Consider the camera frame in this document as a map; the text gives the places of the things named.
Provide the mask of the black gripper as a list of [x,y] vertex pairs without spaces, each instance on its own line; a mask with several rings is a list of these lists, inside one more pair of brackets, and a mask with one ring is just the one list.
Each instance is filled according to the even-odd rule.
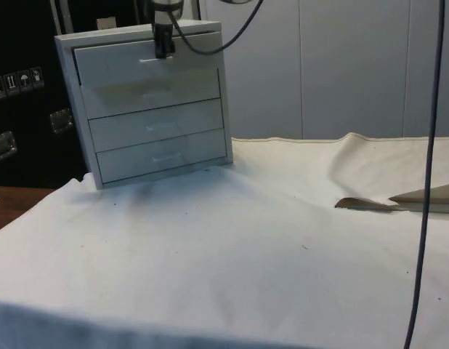
[[172,24],[153,24],[153,33],[155,39],[155,57],[157,59],[166,59],[169,55],[176,52],[175,43],[171,40],[173,35]]

